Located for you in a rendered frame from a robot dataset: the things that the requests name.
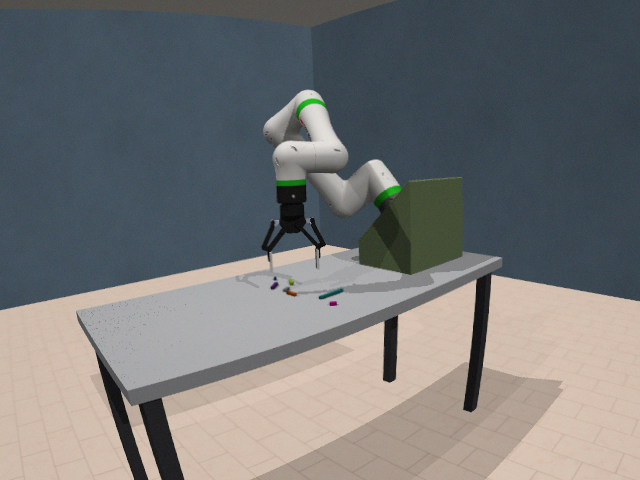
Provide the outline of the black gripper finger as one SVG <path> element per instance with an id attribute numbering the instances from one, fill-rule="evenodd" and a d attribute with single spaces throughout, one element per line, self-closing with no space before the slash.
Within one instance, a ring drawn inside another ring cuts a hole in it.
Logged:
<path id="1" fill-rule="evenodd" d="M 306 222 L 311 225 L 312 229 L 314 230 L 317 238 L 319 239 L 320 243 L 317 243 L 311 236 L 310 234 L 298 223 L 296 222 L 295 225 L 300 229 L 300 231 L 315 245 L 315 263 L 316 263 L 316 269 L 320 269 L 319 268 L 319 258 L 320 258 L 320 248 L 323 246 L 326 246 L 325 241 L 323 240 L 319 230 L 317 229 L 316 225 L 315 225 L 315 219 L 313 217 L 310 217 L 308 219 L 306 219 Z"/>
<path id="2" fill-rule="evenodd" d="M 286 233 L 286 231 L 290 228 L 291 223 L 287 223 L 287 225 L 284 227 L 284 229 L 282 228 L 280 230 L 280 232 L 277 234 L 277 236 L 274 238 L 274 240 L 271 242 L 271 244 L 267 247 L 268 242 L 271 238 L 271 235 L 274 231 L 274 228 L 277 227 L 277 225 L 279 224 L 279 220 L 271 220 L 271 227 L 269 229 L 268 234 L 265 237 L 265 240 L 262 244 L 262 250 L 267 251 L 268 254 L 268 261 L 270 262 L 270 272 L 273 273 L 273 261 L 272 261 L 272 249 L 275 247 L 275 245 L 278 243 L 278 241 L 282 238 L 282 236 Z"/>

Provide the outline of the turquoise rod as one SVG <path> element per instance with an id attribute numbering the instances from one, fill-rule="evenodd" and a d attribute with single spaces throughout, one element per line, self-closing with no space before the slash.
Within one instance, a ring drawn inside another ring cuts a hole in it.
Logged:
<path id="1" fill-rule="evenodd" d="M 322 299 L 325 299 L 327 297 L 330 297 L 330 296 L 333 296 L 333 295 L 336 295 L 336 294 L 339 294 L 339 293 L 342 293 L 342 292 L 343 292 L 343 289 L 341 288 L 341 289 L 338 289 L 338 290 L 335 290 L 335 291 L 320 295 L 319 299 L 322 300 Z"/>

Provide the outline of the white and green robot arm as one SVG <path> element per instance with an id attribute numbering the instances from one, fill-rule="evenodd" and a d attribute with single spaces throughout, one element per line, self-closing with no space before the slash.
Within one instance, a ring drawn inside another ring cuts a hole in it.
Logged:
<path id="1" fill-rule="evenodd" d="M 348 151 L 336 136 L 324 104 L 317 92 L 301 91 L 264 125 L 266 141 L 276 148 L 277 203 L 306 202 L 307 178 L 340 218 L 354 216 L 371 200 L 382 213 L 402 188 L 380 160 L 365 163 L 348 180 L 336 174 L 347 165 Z M 301 142 L 305 141 L 302 126 L 311 142 Z"/>

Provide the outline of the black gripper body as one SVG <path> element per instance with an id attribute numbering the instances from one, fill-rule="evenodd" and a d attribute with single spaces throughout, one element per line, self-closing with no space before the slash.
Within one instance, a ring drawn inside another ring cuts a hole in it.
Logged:
<path id="1" fill-rule="evenodd" d="M 295 225 L 298 222 L 302 227 L 306 224 L 304 217 L 304 204 L 300 205 L 281 205 L 279 224 L 284 229 L 287 223 L 291 223 L 286 233 L 299 233 L 300 229 Z"/>

